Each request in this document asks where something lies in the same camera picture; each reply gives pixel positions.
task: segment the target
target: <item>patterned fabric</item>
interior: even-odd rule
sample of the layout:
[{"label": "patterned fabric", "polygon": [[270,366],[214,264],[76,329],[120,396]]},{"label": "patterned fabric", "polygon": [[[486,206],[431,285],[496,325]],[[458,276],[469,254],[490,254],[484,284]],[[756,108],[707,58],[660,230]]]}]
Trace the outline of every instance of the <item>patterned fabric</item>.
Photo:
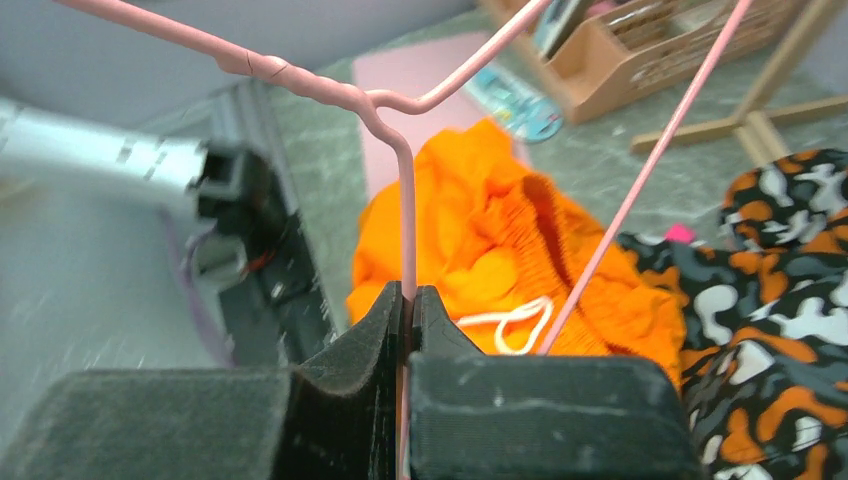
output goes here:
[{"label": "patterned fabric", "polygon": [[720,214],[741,251],[620,244],[683,307],[683,401],[714,479],[848,479],[848,153],[739,177]]}]

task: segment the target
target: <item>pink paper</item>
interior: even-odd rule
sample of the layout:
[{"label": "pink paper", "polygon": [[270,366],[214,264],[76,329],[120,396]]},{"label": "pink paper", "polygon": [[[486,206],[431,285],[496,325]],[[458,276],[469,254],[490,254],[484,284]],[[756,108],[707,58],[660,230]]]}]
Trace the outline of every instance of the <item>pink paper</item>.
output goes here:
[{"label": "pink paper", "polygon": [[[462,65],[488,38],[483,32],[466,33],[365,55],[353,61],[353,81],[363,90],[390,89],[411,97],[423,95]],[[385,108],[378,112],[383,121],[406,137],[413,154],[445,128],[465,130],[486,116],[462,90],[423,115]],[[361,120],[359,131],[370,200],[398,179],[397,162],[392,149],[374,138]],[[515,142],[514,150],[516,157],[529,164],[523,144]]]}]

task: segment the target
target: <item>orange fabric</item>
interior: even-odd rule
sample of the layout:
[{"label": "orange fabric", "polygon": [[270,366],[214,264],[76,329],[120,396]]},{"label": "orange fabric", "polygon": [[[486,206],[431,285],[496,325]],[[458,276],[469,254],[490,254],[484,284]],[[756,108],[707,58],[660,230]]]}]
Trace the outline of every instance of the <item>orange fabric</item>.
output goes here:
[{"label": "orange fabric", "polygon": [[[483,120],[466,132],[439,133],[415,159],[418,282],[436,286],[454,321],[510,311],[543,295],[559,312],[604,233],[549,178],[516,162],[510,146],[509,137]],[[383,286],[401,275],[397,182],[362,213],[360,231],[354,288],[347,299],[354,323]],[[509,325],[507,345],[524,345],[536,322]],[[483,352],[497,354],[495,328],[462,330]],[[673,295],[646,286],[627,256],[613,247],[551,353],[647,357],[679,389],[684,334]]]}]

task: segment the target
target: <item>pink wire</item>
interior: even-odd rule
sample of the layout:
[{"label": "pink wire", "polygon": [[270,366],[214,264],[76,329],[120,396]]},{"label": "pink wire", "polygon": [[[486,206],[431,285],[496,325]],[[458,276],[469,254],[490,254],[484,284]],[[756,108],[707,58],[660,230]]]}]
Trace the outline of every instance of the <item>pink wire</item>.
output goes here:
[{"label": "pink wire", "polygon": [[350,85],[291,65],[282,58],[260,55],[167,17],[149,12],[120,0],[55,0],[91,15],[118,23],[139,32],[182,45],[209,55],[228,73],[248,75],[279,85],[302,97],[326,105],[334,105],[356,113],[365,127],[395,151],[398,162],[401,196],[401,291],[411,303],[417,289],[415,252],[415,176],[412,149],[403,136],[386,125],[377,108],[388,107],[418,115],[453,95],[475,73],[483,68],[518,34],[545,10],[551,0],[530,0],[474,55],[433,90],[419,98],[409,98],[390,90],[364,92]]},{"label": "pink wire", "polygon": [[683,118],[686,116],[686,113],[689,112],[689,108],[692,106],[692,103],[695,101],[698,93],[700,93],[701,87],[704,86],[704,83],[707,81],[707,78],[709,78],[713,68],[715,68],[718,63],[722,52],[724,52],[724,49],[727,47],[727,44],[730,42],[730,39],[739,27],[739,24],[742,22],[742,19],[748,11],[748,7],[751,6],[752,1],[753,0],[739,0],[733,8],[730,17],[727,19],[727,23],[724,24],[718,38],[716,38],[715,43],[713,43],[707,57],[704,59],[704,63],[701,64],[701,68],[698,69],[698,73],[695,75],[695,78],[692,80],[692,83],[683,95],[683,99],[674,110],[674,114],[671,116],[671,120],[668,122],[668,125],[666,125],[665,130],[663,130],[659,141],[657,141],[657,144],[654,145],[654,149],[651,151],[648,161],[645,162],[645,166],[642,167],[642,171],[639,172],[639,175],[636,177],[636,181],[633,182],[633,186],[630,187],[630,191],[621,203],[621,207],[619,207],[612,223],[610,223],[609,228],[601,239],[601,243],[589,259],[589,264],[586,265],[586,269],[583,270],[583,273],[577,280],[577,284],[574,285],[574,289],[568,295],[565,305],[563,305],[562,310],[560,310],[559,315],[557,315],[557,318],[551,325],[551,329],[548,331],[548,334],[539,346],[538,353],[540,355],[547,355],[551,351],[551,347],[553,347],[554,342],[562,331],[562,328],[565,326],[565,321],[568,319],[568,316],[571,315],[571,312],[573,312],[577,307],[577,301],[580,299],[580,295],[583,294],[583,291],[589,284],[589,280],[598,268],[598,264],[601,263],[601,259],[607,252],[610,244],[612,244],[619,228],[621,228],[621,223],[624,222],[624,218],[633,207],[636,197],[639,196],[639,192],[641,192],[642,188],[644,188],[645,182],[648,180],[651,172],[653,172],[654,167],[660,160],[660,157],[662,157],[663,153],[665,153],[665,149],[668,147],[671,139],[674,138],[675,132],[677,132],[678,127],[680,127],[680,124],[683,122]]}]

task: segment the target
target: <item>white string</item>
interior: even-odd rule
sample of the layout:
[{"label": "white string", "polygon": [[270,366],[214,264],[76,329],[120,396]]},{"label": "white string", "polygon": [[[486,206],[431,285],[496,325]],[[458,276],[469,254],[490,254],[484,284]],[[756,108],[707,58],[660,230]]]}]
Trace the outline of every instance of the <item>white string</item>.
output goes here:
[{"label": "white string", "polygon": [[[536,344],[536,340],[539,338],[539,335],[542,334],[542,330],[545,329],[545,326],[550,321],[553,311],[553,300],[549,297],[542,296],[532,302],[525,303],[524,305],[515,308],[511,312],[481,313],[479,315],[462,317],[456,322],[456,325],[459,327],[466,327],[472,325],[485,325],[487,323],[497,323],[498,328],[495,329],[495,348],[498,349],[498,353],[501,355],[527,355],[530,353],[530,349],[533,348],[533,345]],[[504,340],[504,330],[506,330],[507,325],[514,322],[523,322],[533,318],[536,315],[539,315],[539,312],[542,312],[542,316],[536,321],[536,326],[533,327],[533,330],[530,332],[530,338],[527,339],[527,343],[525,343],[520,349],[513,350],[506,344],[506,340]]]}]

